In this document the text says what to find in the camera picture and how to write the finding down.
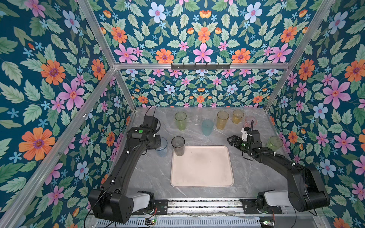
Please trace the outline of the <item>light blue tumbler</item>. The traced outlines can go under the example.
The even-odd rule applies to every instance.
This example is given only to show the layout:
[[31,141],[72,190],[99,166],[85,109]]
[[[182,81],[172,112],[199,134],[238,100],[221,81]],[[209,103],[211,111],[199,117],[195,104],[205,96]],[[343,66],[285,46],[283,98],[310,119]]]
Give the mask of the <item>light blue tumbler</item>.
[[167,145],[168,145],[167,140],[164,137],[161,137],[161,145],[160,145],[160,147],[157,147],[155,149],[155,151],[159,157],[167,156]]

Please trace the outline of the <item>grey smoky tumbler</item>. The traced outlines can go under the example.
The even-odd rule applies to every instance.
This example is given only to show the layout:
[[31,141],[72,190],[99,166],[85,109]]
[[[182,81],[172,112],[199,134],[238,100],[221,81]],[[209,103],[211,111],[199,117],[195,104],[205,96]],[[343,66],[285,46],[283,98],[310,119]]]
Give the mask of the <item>grey smoky tumbler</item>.
[[177,156],[183,156],[185,150],[185,139],[181,136],[176,136],[172,139],[171,145],[173,147],[174,153]]

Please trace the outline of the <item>tall green faceted tumbler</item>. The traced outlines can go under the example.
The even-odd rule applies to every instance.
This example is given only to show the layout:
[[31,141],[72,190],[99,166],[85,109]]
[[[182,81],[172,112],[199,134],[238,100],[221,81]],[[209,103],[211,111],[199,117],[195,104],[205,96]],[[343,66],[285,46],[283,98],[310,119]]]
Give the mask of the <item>tall green faceted tumbler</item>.
[[186,119],[187,119],[187,114],[185,112],[178,112],[175,114],[175,122],[177,128],[180,131],[184,131],[186,129]]

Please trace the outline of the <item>beige plastic tray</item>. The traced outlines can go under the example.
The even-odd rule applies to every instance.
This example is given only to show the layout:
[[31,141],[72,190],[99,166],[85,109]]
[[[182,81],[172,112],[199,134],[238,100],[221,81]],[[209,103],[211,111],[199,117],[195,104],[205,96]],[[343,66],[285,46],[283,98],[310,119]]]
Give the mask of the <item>beige plastic tray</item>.
[[231,187],[234,184],[226,146],[186,146],[173,153],[171,185],[176,188]]

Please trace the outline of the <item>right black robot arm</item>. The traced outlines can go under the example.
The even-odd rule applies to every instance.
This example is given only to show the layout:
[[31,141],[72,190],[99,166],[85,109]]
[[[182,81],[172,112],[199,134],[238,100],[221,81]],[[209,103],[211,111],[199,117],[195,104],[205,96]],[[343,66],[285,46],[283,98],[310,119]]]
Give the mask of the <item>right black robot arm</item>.
[[247,154],[252,160],[271,167],[287,179],[286,191],[260,192],[257,198],[258,208],[283,206],[304,212],[330,205],[330,197],[316,168],[293,163],[285,156],[263,146],[257,130],[245,127],[243,133],[246,137],[228,137],[229,145],[240,150],[242,154]]

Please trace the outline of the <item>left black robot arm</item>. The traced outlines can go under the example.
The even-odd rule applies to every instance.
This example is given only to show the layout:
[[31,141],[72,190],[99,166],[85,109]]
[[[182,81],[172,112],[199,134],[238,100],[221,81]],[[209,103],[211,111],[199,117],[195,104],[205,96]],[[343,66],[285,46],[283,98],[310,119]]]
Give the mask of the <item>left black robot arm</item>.
[[152,193],[139,191],[128,197],[127,190],[141,155],[161,146],[161,136],[157,134],[160,125],[156,117],[145,116],[142,125],[127,132],[123,151],[114,169],[100,189],[92,190],[88,196],[91,212],[97,219],[127,223],[134,212],[153,209]]

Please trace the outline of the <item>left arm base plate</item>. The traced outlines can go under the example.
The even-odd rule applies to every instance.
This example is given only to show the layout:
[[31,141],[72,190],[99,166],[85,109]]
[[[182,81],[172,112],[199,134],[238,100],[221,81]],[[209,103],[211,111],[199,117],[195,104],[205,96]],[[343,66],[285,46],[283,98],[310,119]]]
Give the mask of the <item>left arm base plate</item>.
[[167,215],[169,201],[167,199],[156,199],[150,203],[147,208],[142,209],[144,215]]

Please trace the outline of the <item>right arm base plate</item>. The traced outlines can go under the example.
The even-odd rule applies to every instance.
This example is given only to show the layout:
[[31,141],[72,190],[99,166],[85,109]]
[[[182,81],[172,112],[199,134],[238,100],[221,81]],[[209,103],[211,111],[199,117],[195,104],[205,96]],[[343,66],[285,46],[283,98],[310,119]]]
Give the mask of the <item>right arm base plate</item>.
[[239,199],[242,203],[244,214],[282,214],[281,207],[268,206],[265,203],[258,201],[257,199]]

